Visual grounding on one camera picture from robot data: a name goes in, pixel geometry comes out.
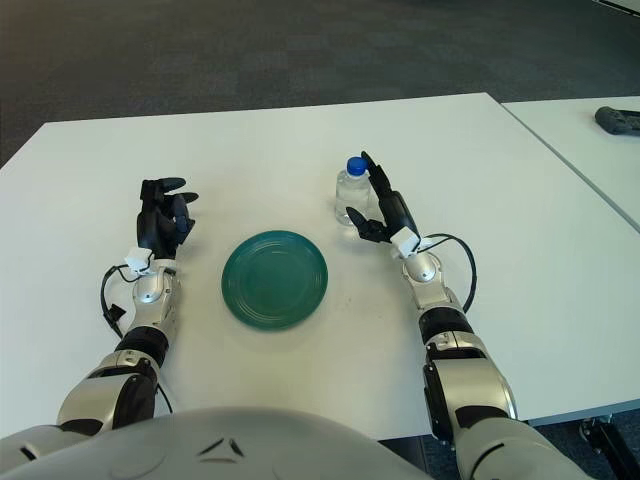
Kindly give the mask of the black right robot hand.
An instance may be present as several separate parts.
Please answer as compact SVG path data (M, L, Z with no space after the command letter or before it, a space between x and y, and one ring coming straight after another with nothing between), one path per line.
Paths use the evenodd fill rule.
M378 198L378 207L384 221L366 219L358 210L347 206L346 213L358 230L359 237L376 243L390 243L391 237L404 227L418 236L418 228L404 198L398 191L392 189L383 168L376 164L365 151L361 152L361 158L366 162L369 182Z

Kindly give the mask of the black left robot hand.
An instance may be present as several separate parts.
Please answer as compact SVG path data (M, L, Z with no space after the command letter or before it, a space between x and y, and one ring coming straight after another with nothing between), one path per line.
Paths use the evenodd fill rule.
M137 216L137 245L152 251L155 259L174 260L196 221L190 216L188 204L199 195L175 190L186 185L181 177L143 180L141 211Z

